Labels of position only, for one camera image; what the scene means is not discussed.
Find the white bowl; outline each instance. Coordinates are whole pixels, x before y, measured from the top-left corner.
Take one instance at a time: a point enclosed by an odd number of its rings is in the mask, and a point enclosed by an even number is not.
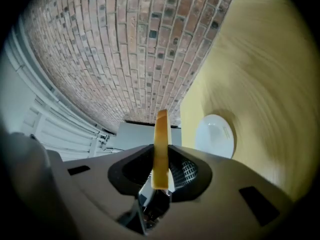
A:
[[[210,114],[199,123],[195,133],[195,149],[224,158],[234,154],[234,135],[221,116]]]

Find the black rectangle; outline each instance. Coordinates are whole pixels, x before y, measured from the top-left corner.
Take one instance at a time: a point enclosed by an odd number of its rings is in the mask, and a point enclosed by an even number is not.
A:
[[[75,174],[83,173],[88,170],[90,170],[89,166],[82,165],[82,166],[78,166],[75,168],[70,168],[70,169],[68,169],[68,172],[70,175],[75,175]]]
[[[239,192],[260,226],[265,226],[280,214],[279,211],[254,187],[239,189]]]

